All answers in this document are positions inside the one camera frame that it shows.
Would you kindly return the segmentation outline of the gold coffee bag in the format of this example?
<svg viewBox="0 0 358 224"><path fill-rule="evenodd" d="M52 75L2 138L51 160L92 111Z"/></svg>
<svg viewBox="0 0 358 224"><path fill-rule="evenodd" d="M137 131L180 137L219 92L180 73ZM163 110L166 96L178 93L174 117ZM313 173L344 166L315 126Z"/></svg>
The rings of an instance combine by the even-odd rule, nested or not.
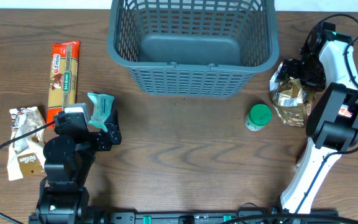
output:
<svg viewBox="0 0 358 224"><path fill-rule="evenodd" d="M298 78L277 80L283 67L282 62L269 81L270 98L283 124L303 128L311 113L315 92L302 85Z"/></svg>

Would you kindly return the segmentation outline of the teal wipes packet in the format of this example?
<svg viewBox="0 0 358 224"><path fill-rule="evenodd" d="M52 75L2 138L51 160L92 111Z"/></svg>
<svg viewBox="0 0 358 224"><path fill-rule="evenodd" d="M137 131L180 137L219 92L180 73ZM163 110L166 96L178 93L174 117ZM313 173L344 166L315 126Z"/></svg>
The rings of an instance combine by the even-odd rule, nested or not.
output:
<svg viewBox="0 0 358 224"><path fill-rule="evenodd" d="M105 122L111 115L114 97L107 94L88 93L88 98L94 104L93 114L88 123L107 132Z"/></svg>

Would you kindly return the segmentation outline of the green lid jar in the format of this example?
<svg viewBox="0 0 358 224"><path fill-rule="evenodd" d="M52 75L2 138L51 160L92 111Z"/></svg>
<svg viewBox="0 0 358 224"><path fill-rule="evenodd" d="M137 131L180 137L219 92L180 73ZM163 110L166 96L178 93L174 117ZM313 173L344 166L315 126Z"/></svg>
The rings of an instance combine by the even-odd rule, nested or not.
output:
<svg viewBox="0 0 358 224"><path fill-rule="evenodd" d="M272 119L272 111L265 104L254 105L246 115L244 122L250 131L260 131Z"/></svg>

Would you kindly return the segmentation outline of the Kleenex tissue multipack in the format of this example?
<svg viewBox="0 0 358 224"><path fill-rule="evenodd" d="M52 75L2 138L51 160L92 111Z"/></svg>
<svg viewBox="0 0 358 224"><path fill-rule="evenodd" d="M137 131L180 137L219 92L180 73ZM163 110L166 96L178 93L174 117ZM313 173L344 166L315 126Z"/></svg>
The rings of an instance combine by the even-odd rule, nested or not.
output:
<svg viewBox="0 0 358 224"><path fill-rule="evenodd" d="M338 115L347 118L352 118L353 113L349 111L349 107L347 105L341 105L338 111Z"/></svg>

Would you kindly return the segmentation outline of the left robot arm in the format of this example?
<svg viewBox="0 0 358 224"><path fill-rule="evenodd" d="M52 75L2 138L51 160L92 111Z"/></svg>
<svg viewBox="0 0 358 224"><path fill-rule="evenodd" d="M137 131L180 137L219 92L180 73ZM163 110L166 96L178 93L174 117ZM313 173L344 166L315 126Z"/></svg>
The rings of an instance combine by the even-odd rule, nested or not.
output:
<svg viewBox="0 0 358 224"><path fill-rule="evenodd" d="M105 131L88 131L80 112L61 111L53 120L57 136L43 149L46 177L40 183L40 197L29 223L109 223L107 210L88 205L85 182L95 154L110 151L122 141L117 110L105 121Z"/></svg>

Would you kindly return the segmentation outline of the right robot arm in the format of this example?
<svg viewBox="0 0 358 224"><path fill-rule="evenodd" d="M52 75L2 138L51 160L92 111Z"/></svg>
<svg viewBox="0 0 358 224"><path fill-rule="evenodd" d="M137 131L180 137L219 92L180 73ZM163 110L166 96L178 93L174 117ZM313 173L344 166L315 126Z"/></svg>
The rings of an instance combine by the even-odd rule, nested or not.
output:
<svg viewBox="0 0 358 224"><path fill-rule="evenodd" d="M323 95L306 124L308 142L299 168L280 196L286 213L309 214L311 204L334 163L358 151L358 73L355 39L333 23L317 23L300 50L302 58L284 60L270 80L277 93L284 83L300 84Z"/></svg>

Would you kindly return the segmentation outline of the white brown snack bag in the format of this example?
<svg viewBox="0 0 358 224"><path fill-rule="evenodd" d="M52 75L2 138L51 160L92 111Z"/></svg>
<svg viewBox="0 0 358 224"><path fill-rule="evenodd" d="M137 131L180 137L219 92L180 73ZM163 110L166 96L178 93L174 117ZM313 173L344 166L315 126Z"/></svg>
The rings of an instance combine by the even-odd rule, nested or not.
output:
<svg viewBox="0 0 358 224"><path fill-rule="evenodd" d="M13 108L11 114L11 139L18 138L43 125L45 121L38 107ZM44 130L40 130L9 145L7 161L8 180L28 178L44 172Z"/></svg>

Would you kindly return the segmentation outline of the orange spaghetti packet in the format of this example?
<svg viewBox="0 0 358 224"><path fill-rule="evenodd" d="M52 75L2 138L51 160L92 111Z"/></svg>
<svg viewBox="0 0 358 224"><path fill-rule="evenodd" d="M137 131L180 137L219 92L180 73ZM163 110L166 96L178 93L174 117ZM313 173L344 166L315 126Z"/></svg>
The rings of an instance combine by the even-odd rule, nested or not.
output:
<svg viewBox="0 0 358 224"><path fill-rule="evenodd" d="M46 121L76 103L80 41L52 45Z"/></svg>

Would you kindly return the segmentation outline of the grey plastic basket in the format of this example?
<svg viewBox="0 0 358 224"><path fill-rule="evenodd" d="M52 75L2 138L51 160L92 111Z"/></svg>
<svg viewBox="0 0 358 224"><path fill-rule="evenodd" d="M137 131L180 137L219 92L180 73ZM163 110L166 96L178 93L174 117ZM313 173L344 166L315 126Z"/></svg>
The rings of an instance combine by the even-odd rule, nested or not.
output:
<svg viewBox="0 0 358 224"><path fill-rule="evenodd" d="M153 95L227 97L280 53L274 0L113 0L109 56Z"/></svg>

